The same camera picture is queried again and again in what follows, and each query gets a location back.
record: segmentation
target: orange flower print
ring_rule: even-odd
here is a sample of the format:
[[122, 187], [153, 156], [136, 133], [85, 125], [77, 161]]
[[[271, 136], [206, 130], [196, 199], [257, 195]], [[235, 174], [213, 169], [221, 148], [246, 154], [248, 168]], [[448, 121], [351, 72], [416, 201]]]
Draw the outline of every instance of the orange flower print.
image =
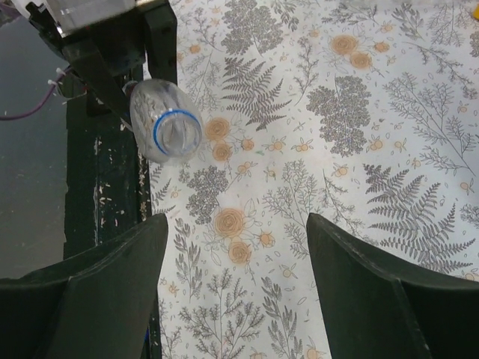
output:
[[314, 147], [311, 146], [311, 142], [313, 142], [312, 139], [305, 142], [304, 138], [301, 137], [300, 144], [295, 144], [291, 147], [291, 150], [296, 150], [296, 152], [306, 152], [309, 149], [312, 150]]
[[319, 37], [320, 36], [320, 31], [317, 28], [312, 28], [309, 31], [309, 37]]
[[233, 155], [231, 146], [225, 143], [215, 144], [213, 148], [213, 158], [216, 161], [226, 162]]
[[460, 101], [459, 106], [457, 106], [457, 113], [459, 114], [460, 112], [467, 112], [467, 106], [469, 106], [468, 103], [463, 103], [463, 101]]
[[350, 63], [356, 69], [364, 70], [370, 68], [372, 61], [368, 54], [363, 52], [354, 52], [351, 54]]
[[284, 140], [286, 139], [286, 136], [284, 136], [281, 139], [276, 138], [275, 136], [271, 137], [271, 144], [264, 144], [263, 147], [267, 149], [268, 151], [279, 151], [282, 152], [283, 147], [286, 145]]
[[215, 218], [215, 230], [220, 236], [237, 237], [244, 228], [244, 214], [238, 209], [223, 209]]
[[271, 232], [266, 233], [261, 231], [261, 234], [259, 235], [259, 240], [264, 248], [271, 248], [276, 243], [275, 237], [271, 235]]
[[335, 172], [333, 173], [336, 177], [346, 176], [348, 171], [348, 167], [346, 165], [338, 165], [335, 163]]
[[404, 141], [394, 142], [394, 147], [396, 147], [399, 150], [399, 153], [402, 153], [403, 151], [407, 151], [406, 141], [407, 141], [407, 138], [404, 138]]
[[189, 47], [189, 51], [192, 53], [192, 54], [198, 54], [200, 51], [201, 51], [201, 46], [199, 45], [191, 45]]
[[250, 138], [245, 138], [241, 141], [241, 148], [243, 148], [244, 151], [251, 151], [254, 148], [253, 140]]
[[376, 43], [374, 45], [374, 49], [378, 52], [387, 52], [389, 50], [389, 44], [382, 41], [380, 43]]
[[350, 55], [358, 47], [358, 41], [351, 35], [338, 35], [331, 41], [331, 49], [338, 55]]
[[471, 182], [462, 182], [459, 187], [463, 190], [466, 191], [466, 194], [469, 196], [469, 193], [475, 193], [474, 189], [472, 189], [472, 185], [474, 185], [474, 179], [471, 179]]
[[381, 25], [381, 27], [379, 28], [379, 31], [381, 31], [383, 34], [386, 34], [388, 32], [391, 32], [393, 31], [394, 29], [394, 25], [391, 24], [391, 21], [384, 21]]
[[234, 264], [246, 264], [251, 258], [251, 248], [244, 242], [232, 242], [228, 247], [228, 256]]
[[179, 64], [181, 64], [181, 62], [184, 60], [185, 58], [185, 54], [183, 54], [182, 52], [177, 52], [177, 62]]
[[176, 298], [179, 289], [177, 288], [177, 286], [174, 285], [174, 282], [171, 282], [171, 285], [170, 285], [170, 287], [168, 288], [168, 291], [169, 291], [171, 294], [173, 294], [174, 297]]
[[210, 141], [220, 141], [230, 133], [230, 123], [222, 117], [215, 117], [207, 122], [204, 133]]

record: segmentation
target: plastic bottle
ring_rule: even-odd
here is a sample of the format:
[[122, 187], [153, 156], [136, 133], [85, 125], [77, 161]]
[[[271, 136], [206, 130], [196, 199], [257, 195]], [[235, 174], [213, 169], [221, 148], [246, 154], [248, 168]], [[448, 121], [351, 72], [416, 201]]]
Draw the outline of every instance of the plastic bottle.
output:
[[178, 86], [159, 79], [139, 82], [129, 109], [136, 143], [145, 158], [177, 164], [196, 154], [203, 139], [203, 121]]

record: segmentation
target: patterned tablecloth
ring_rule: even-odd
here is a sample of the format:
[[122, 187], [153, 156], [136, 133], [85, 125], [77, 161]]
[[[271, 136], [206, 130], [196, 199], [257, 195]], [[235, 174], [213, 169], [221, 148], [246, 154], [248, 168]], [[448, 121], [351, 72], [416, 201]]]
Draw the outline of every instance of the patterned tablecloth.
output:
[[171, 3], [207, 141], [188, 165], [150, 166], [170, 225], [164, 358], [330, 358], [309, 212], [479, 279], [475, 2]]

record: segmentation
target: purple cable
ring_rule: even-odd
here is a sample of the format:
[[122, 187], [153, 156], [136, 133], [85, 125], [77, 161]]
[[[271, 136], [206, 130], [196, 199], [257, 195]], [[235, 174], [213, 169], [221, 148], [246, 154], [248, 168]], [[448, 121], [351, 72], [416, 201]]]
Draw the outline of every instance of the purple cable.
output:
[[[65, 74], [68, 73], [70, 71], [70, 68], [68, 67], [64, 72]], [[65, 77], [65, 75], [62, 73], [60, 75], [58, 75], [58, 77], [56, 78], [55, 82], [58, 83], [59, 81], [61, 81], [63, 79], [63, 77]], [[36, 105], [32, 110], [30, 111], [27, 111], [27, 112], [24, 112], [22, 114], [14, 114], [14, 115], [0, 115], [0, 121], [12, 121], [12, 120], [19, 120], [21, 118], [25, 118], [25, 117], [28, 117], [28, 116], [31, 116], [32, 114], [34, 114], [35, 112], [39, 111], [42, 107], [44, 107], [44, 105], [46, 104], [46, 102], [48, 101], [48, 99], [51, 97], [51, 95], [53, 95], [53, 91], [55, 91], [57, 85], [55, 84], [52, 84], [50, 85], [50, 89], [48, 90], [48, 92], [46, 93], [46, 95], [42, 98], [42, 100], [38, 103], [38, 105]]]

